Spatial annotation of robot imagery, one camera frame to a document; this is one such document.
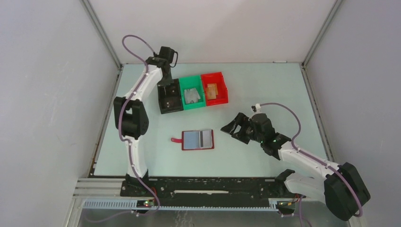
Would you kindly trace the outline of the red leather card holder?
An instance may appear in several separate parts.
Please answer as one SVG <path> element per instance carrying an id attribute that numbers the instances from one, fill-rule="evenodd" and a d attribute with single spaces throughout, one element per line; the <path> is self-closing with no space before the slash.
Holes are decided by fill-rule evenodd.
<path id="1" fill-rule="evenodd" d="M 171 138 L 171 142 L 179 143 L 183 151 L 214 149 L 214 131 L 212 129 L 182 131 L 181 138 Z"/>

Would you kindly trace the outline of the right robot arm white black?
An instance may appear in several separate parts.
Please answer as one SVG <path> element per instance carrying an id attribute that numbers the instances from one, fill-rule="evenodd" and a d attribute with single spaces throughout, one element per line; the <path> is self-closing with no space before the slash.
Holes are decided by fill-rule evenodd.
<path id="1" fill-rule="evenodd" d="M 264 113 L 251 117 L 238 113 L 220 130 L 245 144 L 256 141 L 267 155 L 309 173 L 304 176 L 287 169 L 279 174 L 275 178 L 275 192 L 279 197 L 286 198 L 293 193 L 313 198 L 343 221 L 360 215 L 363 205 L 371 199 L 354 165 L 348 162 L 340 165 L 302 150 L 293 139 L 276 132 Z"/>

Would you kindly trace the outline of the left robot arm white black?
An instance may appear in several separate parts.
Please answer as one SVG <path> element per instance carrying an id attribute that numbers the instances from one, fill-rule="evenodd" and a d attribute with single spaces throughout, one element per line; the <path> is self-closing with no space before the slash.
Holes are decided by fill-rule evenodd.
<path id="1" fill-rule="evenodd" d="M 177 60 L 177 51 L 162 46 L 159 53 L 144 61 L 144 70 L 126 95 L 117 96 L 113 101 L 119 138 L 127 147 L 129 167 L 126 178 L 134 181 L 131 191 L 138 197 L 144 197 L 149 192 L 149 183 L 143 180 L 147 177 L 148 168 L 144 151 L 139 145 L 141 136 L 145 135 L 149 127 L 144 103 L 155 87 L 165 87 L 173 83 L 171 64 L 176 65 Z"/>

